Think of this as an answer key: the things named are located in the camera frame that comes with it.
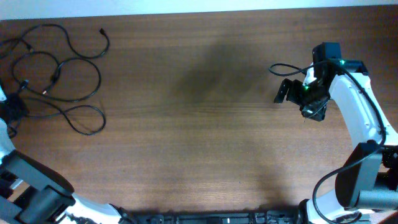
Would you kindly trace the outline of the black usb cable gold plug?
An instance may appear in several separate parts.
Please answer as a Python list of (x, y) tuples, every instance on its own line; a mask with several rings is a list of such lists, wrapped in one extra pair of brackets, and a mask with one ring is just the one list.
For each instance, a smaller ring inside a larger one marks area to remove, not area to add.
[[(20, 85), (19, 88), (16, 92), (14, 93), (18, 93), (19, 96), (21, 96), (21, 92), (27, 89), (27, 86), (29, 84), (28, 80), (24, 80)], [(62, 109), (59, 106), (49, 102), (49, 101), (45, 101), (45, 100), (41, 100), (39, 98), (33, 98), (33, 97), (27, 97), (27, 98), (22, 98), (24, 100), (27, 101), (36, 101), (38, 103), (42, 103), (46, 106), (51, 107), (52, 109), (56, 110), (55, 113), (52, 114), (43, 114), (43, 115), (37, 115), (37, 114), (31, 114), (29, 111), (29, 114), (23, 118), (32, 118), (32, 119), (50, 119), (50, 118), (54, 118), (57, 116), (62, 116), (65, 121), (68, 123), (68, 125), (72, 128), (72, 130), (74, 130), (76, 133), (84, 135), (84, 136), (93, 136), (95, 134), (100, 133), (106, 126), (106, 115), (97, 107), (93, 106), (93, 105), (77, 105), (77, 106), (72, 106), (70, 108), (67, 109)], [(72, 120), (70, 119), (70, 117), (68, 116), (68, 114), (72, 111), (75, 110), (79, 110), (79, 109), (90, 109), (95, 111), (96, 113), (98, 113), (98, 115), (101, 117), (102, 119), (102, 124), (100, 127), (98, 127), (95, 130), (91, 130), (90, 132), (83, 132), (81, 130), (79, 130), (73, 123)], [(21, 120), (23, 119), (21, 118), (18, 121), (13, 121), (9, 124), (6, 124), (6, 132), (8, 134), (8, 136), (12, 139), (14, 137), (17, 136), (18, 134), (18, 128), (21, 125)]]

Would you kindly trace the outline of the black usb cable micro plug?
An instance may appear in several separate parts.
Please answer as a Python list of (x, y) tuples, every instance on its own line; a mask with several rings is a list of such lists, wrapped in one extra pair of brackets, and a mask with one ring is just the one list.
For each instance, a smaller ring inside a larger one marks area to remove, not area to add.
[[(70, 50), (75, 54), (75, 57), (71, 57), (71, 58), (67, 58), (67, 59), (65, 59), (65, 60), (63, 60), (63, 61), (59, 61), (59, 60), (58, 60), (53, 54), (51, 54), (50, 52), (46, 52), (46, 51), (36, 51), (36, 50), (34, 50), (33, 47), (32, 47), (32, 45), (31, 45), (30, 43), (28, 43), (28, 41), (25, 40), (25, 36), (27, 36), (30, 32), (33, 32), (34, 30), (39, 29), (39, 28), (42, 28), (42, 27), (55, 27), (55, 28), (60, 29), (60, 30), (64, 33), (65, 38), (66, 38), (66, 41), (67, 41), (67, 45), (68, 45), (68, 47), (70, 48)], [(52, 76), (51, 76), (50, 84), (49, 84), (48, 86), (46, 86), (41, 92), (35, 91), (34, 89), (32, 89), (32, 88), (30, 88), (30, 87), (27, 87), (26, 89), (27, 89), (29, 92), (31, 92), (31, 93), (33, 93), (33, 94), (35, 94), (35, 95), (37, 95), (37, 96), (42, 96), (42, 97), (44, 97), (44, 98), (46, 98), (46, 99), (49, 99), (49, 100), (61, 101), (61, 102), (66, 102), (66, 103), (77, 103), (77, 102), (84, 101), (84, 100), (87, 100), (87, 99), (91, 98), (93, 95), (95, 95), (95, 94), (98, 92), (99, 88), (101, 87), (101, 83), (102, 83), (101, 72), (100, 72), (98, 66), (97, 66), (96, 64), (94, 64), (94, 63), (91, 61), (91, 59), (97, 59), (97, 58), (103, 57), (103, 56), (108, 52), (108, 50), (109, 50), (109, 48), (110, 48), (110, 45), (111, 45), (111, 42), (110, 42), (110, 38), (108, 37), (106, 31), (105, 31), (103, 28), (101, 28), (101, 29), (99, 30), (99, 33), (106, 39), (106, 45), (105, 45), (104, 49), (103, 49), (99, 54), (97, 54), (97, 55), (87, 56), (87, 55), (83, 55), (83, 54), (79, 53), (79, 52), (72, 46), (72, 43), (71, 43), (71, 40), (70, 40), (70, 36), (69, 36), (69, 33), (68, 33), (68, 31), (66, 30), (66, 28), (64, 28), (63, 26), (61, 26), (61, 25), (59, 25), (59, 24), (39, 24), (39, 25), (32, 26), (32, 27), (28, 28), (28, 29), (25, 30), (21, 35), (19, 35), (19, 36), (17, 36), (17, 37), (12, 37), (12, 38), (9, 38), (9, 39), (2, 40), (2, 41), (1, 41), (1, 47), (2, 47), (3, 45), (6, 45), (6, 44), (10, 44), (11, 46), (10, 46), (10, 48), (9, 48), (8, 51), (5, 51), (5, 52), (2, 52), (2, 53), (1, 53), (1, 59), (4, 59), (4, 58), (6, 58), (8, 55), (12, 54), (12, 52), (14, 51), (14, 49), (15, 49), (19, 44), (24, 44), (24, 45), (25, 45), (25, 47), (26, 47), (26, 49), (28, 50), (28, 52), (25, 53), (24, 55), (20, 56), (19, 58), (15, 59), (15, 61), (13, 61), (12, 64), (11, 64), (11, 77), (12, 77), (12, 79), (13, 79), (15, 82), (17, 82), (18, 84), (21, 84), (22, 82), (16, 77), (16, 74), (15, 74), (15, 67), (16, 67), (16, 65), (17, 65), (22, 59), (31, 57), (31, 56), (33, 56), (33, 55), (40, 55), (40, 54), (47, 55), (47, 56), (51, 57), (51, 58), (55, 61), (55, 63), (57, 64), (57, 66), (55, 67), (55, 69), (54, 69), (54, 71), (53, 71), (53, 74), (52, 74)], [(48, 95), (48, 93), (50, 92), (50, 90), (51, 90), (51, 89), (57, 84), (57, 82), (59, 81), (60, 76), (61, 76), (61, 74), (62, 74), (62, 67), (63, 67), (66, 63), (72, 62), (72, 61), (75, 61), (75, 60), (80, 60), (80, 61), (86, 62), (86, 63), (92, 65), (93, 68), (97, 71), (98, 82), (97, 82), (97, 84), (96, 84), (96, 86), (95, 86), (95, 89), (94, 89), (92, 92), (90, 92), (88, 95), (82, 96), (82, 97), (80, 97), (80, 98), (67, 99), (67, 98), (58, 98), (58, 97), (54, 97), (54, 96)]]

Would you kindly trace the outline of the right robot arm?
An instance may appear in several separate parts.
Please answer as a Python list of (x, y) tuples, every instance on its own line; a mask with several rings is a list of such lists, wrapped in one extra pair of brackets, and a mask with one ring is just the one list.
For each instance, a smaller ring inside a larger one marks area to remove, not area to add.
[(324, 195), (313, 191), (294, 212), (270, 211), (267, 220), (366, 223), (371, 213), (397, 210), (397, 132), (374, 96), (365, 64), (343, 58), (336, 42), (316, 46), (312, 59), (308, 67), (292, 67), (293, 74), (305, 75), (303, 81), (282, 75), (274, 102), (290, 101), (304, 118), (323, 121), (328, 103), (334, 101), (353, 151), (342, 167), (331, 172), (333, 190)]

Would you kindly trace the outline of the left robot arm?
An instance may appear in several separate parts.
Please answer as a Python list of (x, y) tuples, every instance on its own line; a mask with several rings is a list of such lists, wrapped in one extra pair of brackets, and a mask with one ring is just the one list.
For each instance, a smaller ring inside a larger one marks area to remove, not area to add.
[(59, 173), (19, 152), (9, 122), (23, 107), (1, 93), (1, 219), (7, 223), (136, 223), (121, 207), (79, 197)]

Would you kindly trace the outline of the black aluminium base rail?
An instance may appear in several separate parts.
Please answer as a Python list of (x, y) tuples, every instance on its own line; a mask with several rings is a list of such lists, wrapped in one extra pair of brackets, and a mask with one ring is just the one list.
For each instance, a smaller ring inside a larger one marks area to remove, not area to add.
[(150, 224), (299, 224), (305, 223), (295, 210), (229, 213), (132, 213), (133, 223)]

